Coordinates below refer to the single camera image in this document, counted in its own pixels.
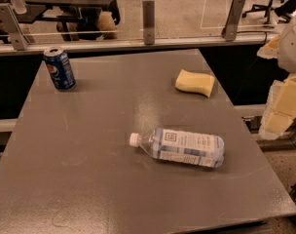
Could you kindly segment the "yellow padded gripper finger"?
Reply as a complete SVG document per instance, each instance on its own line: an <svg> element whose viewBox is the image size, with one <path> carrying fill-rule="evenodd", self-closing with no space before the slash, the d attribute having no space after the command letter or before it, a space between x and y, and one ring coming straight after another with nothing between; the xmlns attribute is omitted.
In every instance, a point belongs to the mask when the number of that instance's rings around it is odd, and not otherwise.
<svg viewBox="0 0 296 234"><path fill-rule="evenodd" d="M296 119L296 74L275 80L261 119L259 136L266 140L281 137Z"/></svg>
<svg viewBox="0 0 296 234"><path fill-rule="evenodd" d="M258 52L257 56L262 59L276 59L278 57L278 43L280 36L276 36L264 46L262 46Z"/></svg>

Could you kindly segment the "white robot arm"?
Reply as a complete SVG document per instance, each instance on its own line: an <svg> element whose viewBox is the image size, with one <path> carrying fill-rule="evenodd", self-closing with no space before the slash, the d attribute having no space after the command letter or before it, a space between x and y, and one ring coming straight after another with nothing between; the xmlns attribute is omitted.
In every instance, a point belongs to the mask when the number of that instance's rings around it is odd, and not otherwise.
<svg viewBox="0 0 296 234"><path fill-rule="evenodd" d="M296 15L279 36L259 49L257 56L277 59L278 66L289 73L283 81L273 82L261 119L260 137L275 140L296 119Z"/></svg>

